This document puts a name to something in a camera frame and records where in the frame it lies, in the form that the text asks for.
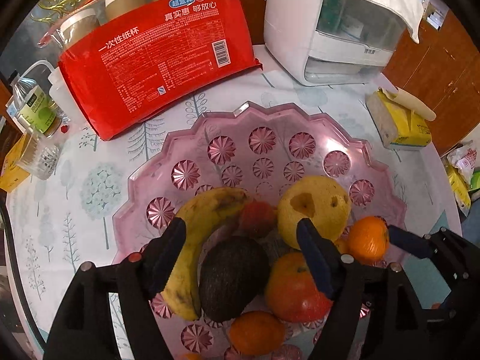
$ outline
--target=plastic bottle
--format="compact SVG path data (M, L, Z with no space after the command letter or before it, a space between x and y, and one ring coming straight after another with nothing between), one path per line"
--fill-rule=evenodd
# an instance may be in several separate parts
M51 137L62 124L52 108L52 100L34 79L19 76L14 71L9 78L13 89L12 100L7 103L7 113L15 117L19 123L29 128L34 126L46 137Z

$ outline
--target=plastic bag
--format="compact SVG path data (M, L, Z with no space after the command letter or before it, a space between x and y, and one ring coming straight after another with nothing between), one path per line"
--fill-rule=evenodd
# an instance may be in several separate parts
M468 186L460 176L457 169L453 168L447 161L443 161L445 172L447 173L448 182L452 188L452 192L455 196L455 201L458 204L458 208L465 215L468 216L471 206L471 200L468 193Z
M477 159L477 146L474 141L465 143L462 147L452 150L447 155L450 164L458 169L459 174L470 185L473 171L475 169L475 160Z
M259 65L239 0L93 0L53 34L65 82L103 140Z

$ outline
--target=table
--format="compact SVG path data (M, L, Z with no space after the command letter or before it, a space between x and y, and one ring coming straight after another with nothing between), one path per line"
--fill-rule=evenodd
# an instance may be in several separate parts
M103 266L114 259L117 247L112 215L127 199L128 176L161 150L169 131L189 128L201 112L233 111L247 100L264 107L293 102L309 114L327 112L352 137L368 140L372 157L390 167L395 193L408 206L405 224L409 231L423 235L442 222L461 234L454 197L435 147L430 144L421 151L391 151L380 141L365 96L379 85L391 86L384 76L368 84L303 87L265 46L254 46L254 51L263 71L255 69L203 88L114 140L100 140L89 127L71 133L55 174L47 181L28 178L9 195L24 291L34 320L45 335L80 263L88 260ZM99 185L94 193L89 188L92 183ZM106 184L115 193L106 193ZM93 210L92 199L102 199L103 210ZM18 294L12 290L29 333ZM110 304L121 355L132 359L114 294ZM35 350L41 356L38 346Z

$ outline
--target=fruit bowl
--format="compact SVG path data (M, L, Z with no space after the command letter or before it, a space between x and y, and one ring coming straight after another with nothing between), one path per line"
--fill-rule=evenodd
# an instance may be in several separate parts
M332 177L345 189L352 202L349 225L376 215L405 227L407 206L393 192L388 167L371 159L367 141L351 138L327 114L307 115L294 104L265 109L247 102L234 112L203 113L191 129L169 133L162 151L130 176L128 201L113 216L118 247L113 262L161 235L177 210L202 191L238 187L276 205L283 192L305 175ZM208 239L200 264L224 236L215 232ZM280 254L278 237L267 238L263 244L270 249L269 257ZM390 246L384 258L400 261L402 254ZM246 310L255 309L267 310L260 297ZM217 323L206 316L185 321L160 295L152 301L152 310L174 357L186 352L226 360L241 356L227 337L230 322ZM311 345L297 348L307 357L323 322L286 323L285 345L272 357L290 358L292 336L310 333Z

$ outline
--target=red package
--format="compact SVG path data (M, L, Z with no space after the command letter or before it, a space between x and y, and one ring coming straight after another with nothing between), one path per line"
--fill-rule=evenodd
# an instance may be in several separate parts
M239 0L159 0L97 28L58 62L103 140L255 60Z

